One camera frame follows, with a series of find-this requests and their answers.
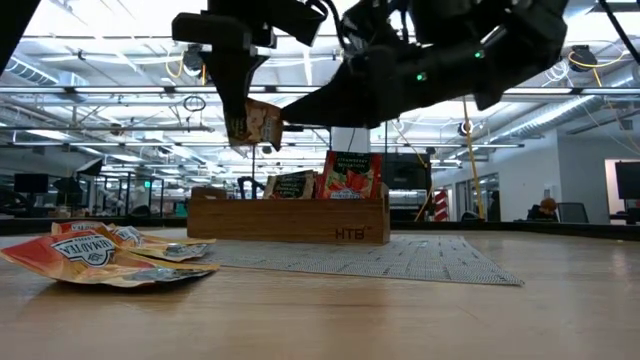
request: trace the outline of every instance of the office chair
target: office chair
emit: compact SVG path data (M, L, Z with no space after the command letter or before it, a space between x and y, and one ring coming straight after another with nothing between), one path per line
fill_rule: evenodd
M561 223L588 224L589 217L583 203L558 203L558 217Z

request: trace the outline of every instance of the snack packet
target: snack packet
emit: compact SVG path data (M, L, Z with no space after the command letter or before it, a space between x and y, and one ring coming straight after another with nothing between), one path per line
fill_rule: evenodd
M311 199L315 186L313 170L269 176L263 199Z
M201 277L219 268L149 259L120 248L95 230L42 236L2 249L0 257L56 280L118 287Z
M63 224L53 223L51 224L51 234L59 235L59 234L65 234L65 233L74 232L74 231L92 230L92 229L96 229L104 226L105 225L99 221L85 221L85 220L72 221L72 222L63 223Z
M320 199L368 199L376 196L381 154L328 151Z
M269 142L280 151L284 125L280 118L280 108L262 101L247 98L245 119L225 116L227 136L231 146L254 145Z
M207 243L184 244L154 241L148 239L132 226L115 227L109 232L116 244L134 254L178 262L202 257L207 251L207 246L215 242L213 240Z
M75 221L51 225L53 235L75 232L77 229L94 230L109 238L119 247L138 255L177 262L201 257L206 253L207 245L215 243L215 240L195 239L174 241L142 234L133 226L118 227L112 224L107 227L105 224L95 221Z

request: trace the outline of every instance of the red package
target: red package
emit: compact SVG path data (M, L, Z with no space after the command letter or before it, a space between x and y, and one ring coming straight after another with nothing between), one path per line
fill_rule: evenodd
M327 152L320 199L368 199L377 195L381 154Z

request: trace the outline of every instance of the yellow cable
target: yellow cable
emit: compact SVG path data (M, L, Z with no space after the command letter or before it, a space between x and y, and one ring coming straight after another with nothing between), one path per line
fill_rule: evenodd
M166 62L164 64L164 66L165 66L165 69L167 69L167 74L169 74L169 76L171 76L172 78L177 79L180 76L182 76L182 68L184 67L184 51L180 54L180 69L178 69L178 73L177 74L174 74L171 71L171 68L169 68L169 62Z
M476 158L473 155L473 145L471 143L471 124L469 123L469 112L467 111L467 99L462 97L464 106L464 126L467 131L467 146L469 147L469 157L471 158L471 170L473 171L473 182L476 186L476 200L478 201L478 216L484 219L484 204L482 203L482 195L480 191L480 181L478 180L478 171L476 170Z
M596 78L596 82L598 83L598 86L602 87L602 81L600 80L600 75L598 75L598 70L593 69L593 76ZM618 112L616 111L616 109L613 108L613 105L611 105L611 102L609 102L608 100L605 99L605 102L607 103L607 105L609 106L611 111L613 111L613 116L615 116L616 121L618 122L618 125L620 126L620 129L624 129L624 126L622 125L622 121L620 121L620 118L618 117ZM623 132L627 136L627 139L629 140L629 142L636 149L638 149L638 151L640 151L640 146L638 146L638 144L633 140L633 137L629 134L629 132L628 131L624 131L624 130L623 130Z
M598 64L598 65L589 65L589 64L583 64L583 63L581 63L581 62L579 62L579 61L573 60L573 59L571 58L571 56L572 56L573 54L575 54L575 52L573 52L573 51L572 51L572 52L570 52L570 53L569 53L569 56L567 56L567 59L569 59L569 61L571 61L571 62L572 62L572 63L574 63L574 64L580 65L580 66L582 66L582 67L590 68L590 69L603 68L603 67L607 67L607 66L609 66L609 65L613 65L613 64L615 64L615 63L619 62L620 60L622 60L622 58L624 57L624 53L620 53L620 56L618 56L618 58L617 58L617 59L615 59L615 60L611 60L611 61L609 61L608 63Z
M402 140L404 140L404 142L406 142L409 145L409 147L411 149L413 149L413 151L416 153L416 156L418 157L418 160L420 160L420 163L422 164L422 167L424 167L425 169L428 168L427 163L424 162L424 160L422 159L422 156L420 156L420 152L418 151L418 149L414 148L411 145L409 140L407 140L407 138L404 137L404 135L402 134L400 129L398 129L398 127L396 126L396 124L394 122L391 122L391 125L393 125L393 127L396 128L396 131L398 132L398 134L400 135ZM433 196L433 189L434 189L434 185L433 185L433 181L432 181L431 182L431 189L429 189L429 193L427 194L427 197L426 197L426 199L424 201L424 204L422 204L422 207L420 208L420 211L418 211L418 215L416 215L416 218L413 220L413 222L417 222L418 221L418 219L420 218L420 215L423 213L424 209L427 207L427 204L429 203L429 199Z

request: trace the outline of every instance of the strawberry package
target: strawberry package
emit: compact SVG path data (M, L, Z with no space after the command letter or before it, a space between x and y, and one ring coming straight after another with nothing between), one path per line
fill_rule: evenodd
M376 197L380 183L381 154L327 152L320 199L368 199Z
M219 268L136 255L116 245L99 229L38 237L0 250L0 257L56 280L118 287L202 277Z
M263 199L311 199L314 178L313 170L269 176Z
M280 108L249 98L245 108L247 116L244 119L225 116L229 144L241 146L268 142L276 151L280 151L284 130Z

